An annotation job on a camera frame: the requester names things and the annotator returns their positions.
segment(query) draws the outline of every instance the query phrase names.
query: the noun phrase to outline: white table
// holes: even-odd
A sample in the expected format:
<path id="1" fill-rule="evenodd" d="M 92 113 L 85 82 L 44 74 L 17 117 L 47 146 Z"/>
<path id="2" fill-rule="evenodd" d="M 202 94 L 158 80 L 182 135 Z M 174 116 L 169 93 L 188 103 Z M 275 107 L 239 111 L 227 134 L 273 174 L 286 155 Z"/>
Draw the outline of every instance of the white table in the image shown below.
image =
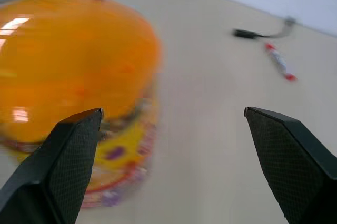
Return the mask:
<path id="1" fill-rule="evenodd" d="M 153 172 L 136 195 L 113 209 L 82 210 L 77 223 L 286 224 L 244 107 L 301 120 L 337 154 L 337 39 L 297 26 L 275 40 L 299 78 L 289 83 L 261 42 L 230 35 L 278 31 L 278 18 L 227 0 L 115 1 L 140 11 L 164 43 L 160 132 Z M 13 167 L 3 166 L 5 181 Z"/>

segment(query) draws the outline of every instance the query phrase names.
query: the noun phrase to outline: marker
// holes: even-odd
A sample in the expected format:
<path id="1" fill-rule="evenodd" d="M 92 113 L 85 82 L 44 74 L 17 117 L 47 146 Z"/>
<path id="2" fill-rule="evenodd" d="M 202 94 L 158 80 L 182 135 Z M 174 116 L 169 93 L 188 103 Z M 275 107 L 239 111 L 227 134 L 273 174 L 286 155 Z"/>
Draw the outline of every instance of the marker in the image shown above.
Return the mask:
<path id="1" fill-rule="evenodd" d="M 297 80 L 296 76 L 293 75 L 287 68 L 286 62 L 284 58 L 281 56 L 281 54 L 275 49 L 275 47 L 272 44 L 266 43 L 265 48 L 269 55 L 274 59 L 274 61 L 277 64 L 277 67 L 279 68 L 279 71 L 282 73 L 282 75 L 289 81 L 295 81 Z"/>

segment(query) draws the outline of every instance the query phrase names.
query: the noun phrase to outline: orange lid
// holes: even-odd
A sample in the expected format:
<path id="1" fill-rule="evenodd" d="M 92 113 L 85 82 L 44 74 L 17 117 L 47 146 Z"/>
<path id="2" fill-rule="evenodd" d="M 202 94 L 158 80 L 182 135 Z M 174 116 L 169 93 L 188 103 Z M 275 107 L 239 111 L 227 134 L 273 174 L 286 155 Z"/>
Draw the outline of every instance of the orange lid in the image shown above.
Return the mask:
<path id="1" fill-rule="evenodd" d="M 0 9 L 0 123 L 39 142 L 75 113 L 133 109 L 160 44 L 136 11 L 108 0 L 21 0 Z"/>

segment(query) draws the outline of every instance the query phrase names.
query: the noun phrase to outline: red marker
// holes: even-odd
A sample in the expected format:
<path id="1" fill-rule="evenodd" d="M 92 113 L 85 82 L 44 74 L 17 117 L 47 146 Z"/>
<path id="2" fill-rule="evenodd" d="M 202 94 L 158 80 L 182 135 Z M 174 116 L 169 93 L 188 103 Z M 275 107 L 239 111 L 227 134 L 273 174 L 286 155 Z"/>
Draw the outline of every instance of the red marker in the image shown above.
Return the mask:
<path id="1" fill-rule="evenodd" d="M 275 47 L 269 43 L 265 44 L 265 48 L 268 51 L 269 55 L 274 59 L 276 62 L 280 72 L 282 75 L 289 81 L 297 80 L 296 76 L 293 75 L 289 69 L 287 68 L 286 62 L 281 54 L 275 49 Z"/>

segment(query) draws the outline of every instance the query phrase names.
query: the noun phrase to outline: candy container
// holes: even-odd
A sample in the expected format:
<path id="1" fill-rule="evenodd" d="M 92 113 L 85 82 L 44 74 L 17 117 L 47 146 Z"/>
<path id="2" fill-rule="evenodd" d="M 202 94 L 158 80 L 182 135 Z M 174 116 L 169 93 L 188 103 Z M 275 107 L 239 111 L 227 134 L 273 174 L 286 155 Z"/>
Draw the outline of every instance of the candy container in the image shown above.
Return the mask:
<path id="1" fill-rule="evenodd" d="M 83 207 L 114 206 L 147 176 L 161 46 L 109 0 L 20 0 L 0 9 L 0 135 L 24 160 L 55 124 L 103 108 Z"/>

